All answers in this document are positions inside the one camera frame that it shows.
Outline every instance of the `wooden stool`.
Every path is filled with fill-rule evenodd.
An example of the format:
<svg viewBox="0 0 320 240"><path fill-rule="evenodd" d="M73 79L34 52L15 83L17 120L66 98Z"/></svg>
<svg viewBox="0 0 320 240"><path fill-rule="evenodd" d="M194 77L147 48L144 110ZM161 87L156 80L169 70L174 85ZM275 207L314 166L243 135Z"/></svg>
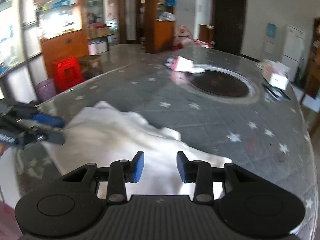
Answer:
<svg viewBox="0 0 320 240"><path fill-rule="evenodd" d="M320 69L318 69L317 67L313 67L310 69L310 72L308 74L307 82L304 87L304 92L300 100L300 105L302 105L302 102L306 94L309 93L309 91L314 90L315 87L317 87L317 90L319 90L319 84L320 84ZM311 128L309 129L310 137L313 136L313 134L316 132L319 126L320 126L320 113L318 113L316 119L313 121L311 125Z"/></svg>
<svg viewBox="0 0 320 240"><path fill-rule="evenodd" d="M103 73L101 55L82 56L78 58L78 62L81 66L81 73L86 76L86 73L88 72L88 78Z"/></svg>

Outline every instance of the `white refrigerator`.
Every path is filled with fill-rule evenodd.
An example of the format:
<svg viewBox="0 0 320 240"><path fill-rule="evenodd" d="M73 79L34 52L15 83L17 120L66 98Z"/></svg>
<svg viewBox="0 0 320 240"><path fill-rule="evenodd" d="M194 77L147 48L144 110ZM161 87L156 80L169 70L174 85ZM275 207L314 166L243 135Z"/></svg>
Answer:
<svg viewBox="0 0 320 240"><path fill-rule="evenodd" d="M287 25L280 62L290 68L288 73L290 81L294 81L294 77L298 70L301 54L304 50L303 39L303 31Z"/></svg>

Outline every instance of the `door frame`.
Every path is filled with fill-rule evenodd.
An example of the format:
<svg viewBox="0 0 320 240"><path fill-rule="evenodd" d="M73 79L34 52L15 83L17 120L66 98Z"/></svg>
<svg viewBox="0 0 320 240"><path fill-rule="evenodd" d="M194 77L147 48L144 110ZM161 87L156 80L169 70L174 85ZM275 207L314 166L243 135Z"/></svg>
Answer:
<svg viewBox="0 0 320 240"><path fill-rule="evenodd" d="M138 6L138 1L139 0L135 0L135 7L136 7L136 12L135 12L135 18L136 18L136 40L135 40L135 43L136 44L140 44L140 38L138 37L139 36L139 32L138 32L138 25L139 25L139 22L140 22L140 19L138 18L138 14L140 12L140 6Z"/></svg>
<svg viewBox="0 0 320 240"><path fill-rule="evenodd" d="M119 17L119 43L120 44L127 44L127 24L126 24L127 13L126 13L125 2L126 0L124 0L123 3L121 4L119 2L119 14L121 13L124 14L124 20L121 17ZM103 15L104 15L104 11L105 11L105 4L103 2Z"/></svg>
<svg viewBox="0 0 320 240"><path fill-rule="evenodd" d="M244 3L243 31L242 31L241 48L240 48L240 51L239 51L239 55L241 54L243 38L244 38L244 29L245 29L246 19L247 19L247 3L248 3L248 0L245 0L245 3ZM214 27L215 27L215 14L216 14L216 0L212 0L211 25L214 26Z"/></svg>

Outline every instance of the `doorway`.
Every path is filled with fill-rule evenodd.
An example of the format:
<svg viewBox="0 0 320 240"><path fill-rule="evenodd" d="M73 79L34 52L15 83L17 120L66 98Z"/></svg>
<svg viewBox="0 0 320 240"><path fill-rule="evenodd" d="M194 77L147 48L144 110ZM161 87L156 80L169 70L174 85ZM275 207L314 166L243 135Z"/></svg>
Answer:
<svg viewBox="0 0 320 240"><path fill-rule="evenodd" d="M111 45L126 44L125 0L103 0L104 23L114 35L109 37Z"/></svg>
<svg viewBox="0 0 320 240"><path fill-rule="evenodd" d="M144 42L144 14L146 11L145 0L136 0L136 43Z"/></svg>
<svg viewBox="0 0 320 240"><path fill-rule="evenodd" d="M214 48L240 55L247 0L212 0Z"/></svg>

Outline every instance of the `blue poster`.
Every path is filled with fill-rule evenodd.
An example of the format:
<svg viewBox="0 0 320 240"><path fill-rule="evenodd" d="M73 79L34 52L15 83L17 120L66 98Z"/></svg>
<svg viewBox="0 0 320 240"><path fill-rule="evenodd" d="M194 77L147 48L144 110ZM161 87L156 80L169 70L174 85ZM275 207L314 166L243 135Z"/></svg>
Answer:
<svg viewBox="0 0 320 240"><path fill-rule="evenodd" d="M276 37L276 30L277 30L277 26L275 26L272 23L268 23L267 36L274 39Z"/></svg>

